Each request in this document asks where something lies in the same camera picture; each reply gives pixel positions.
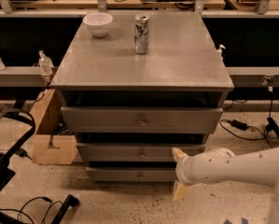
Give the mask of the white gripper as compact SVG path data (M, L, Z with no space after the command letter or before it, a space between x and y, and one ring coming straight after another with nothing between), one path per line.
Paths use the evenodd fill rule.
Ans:
M205 156L203 154L189 156L182 149L173 147L172 153L176 162L176 176L178 181L174 182L173 200L181 201L189 191L188 185L202 183L208 178L205 172Z

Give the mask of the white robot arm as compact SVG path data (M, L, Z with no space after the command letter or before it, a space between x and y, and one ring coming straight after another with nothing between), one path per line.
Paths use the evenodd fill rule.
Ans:
M268 224L279 224L279 147L236 156L227 148L218 148L189 156L172 148L176 162L174 200L179 201L195 184L225 181L245 182L274 188Z

